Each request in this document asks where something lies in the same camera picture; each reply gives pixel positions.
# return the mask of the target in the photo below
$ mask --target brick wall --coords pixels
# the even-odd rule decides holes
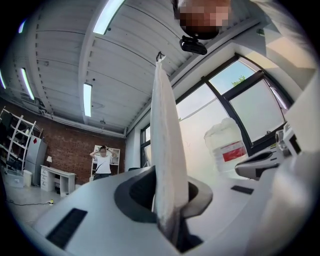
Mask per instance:
[[[84,184],[89,181],[92,164],[92,158],[89,154],[94,150],[95,145],[106,145],[109,148],[120,149],[119,172],[125,171],[125,139],[64,125],[35,115],[0,98],[0,112],[4,106],[17,116],[23,115],[23,118],[29,122],[36,121],[37,126],[43,129],[44,140],[48,146],[45,159],[49,155],[52,157],[51,167],[75,173],[76,184]],[[115,174],[117,166],[111,165],[110,167],[111,172]]]

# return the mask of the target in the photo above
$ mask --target red label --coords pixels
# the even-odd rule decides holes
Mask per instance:
[[[245,154],[246,154],[246,148],[243,146],[243,147],[239,147],[235,150],[229,151],[227,153],[224,153],[224,154],[222,154],[222,156],[223,156],[224,161],[228,162],[228,161],[237,159],[239,157],[242,157]]]

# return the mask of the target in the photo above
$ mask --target fluorescent light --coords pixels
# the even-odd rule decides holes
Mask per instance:
[[[104,35],[109,27],[113,17],[124,3],[125,0],[108,0],[103,8],[95,26],[94,33]]]
[[[22,33],[22,31],[24,30],[24,25],[25,25],[25,23],[26,23],[26,20],[21,23],[21,25],[20,25],[20,27],[19,27],[19,30],[18,30],[19,34]]]
[[[0,79],[1,79],[1,84],[2,84],[3,88],[6,89],[5,81],[2,78],[1,70],[0,70]]]
[[[88,83],[83,84],[83,106],[84,114],[91,117],[91,91],[92,85]]]
[[[21,73],[22,73],[22,77],[23,77],[23,80],[24,80],[24,83],[25,83],[25,87],[26,87],[26,89],[28,90],[30,99],[34,101],[34,100],[35,100],[35,97],[34,97],[34,94],[32,93],[31,88],[30,88],[29,81],[28,81],[28,78],[27,78],[26,70],[25,70],[24,68],[21,68]]]

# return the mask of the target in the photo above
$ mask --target floor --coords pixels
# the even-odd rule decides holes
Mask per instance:
[[[43,204],[53,199],[54,204],[61,200],[59,194],[51,191],[46,192],[40,189],[39,186],[30,186],[24,188],[17,188],[4,183],[7,201],[13,200],[15,204],[8,203],[13,216],[17,221],[32,225],[41,215],[48,211],[51,207],[50,204]]]

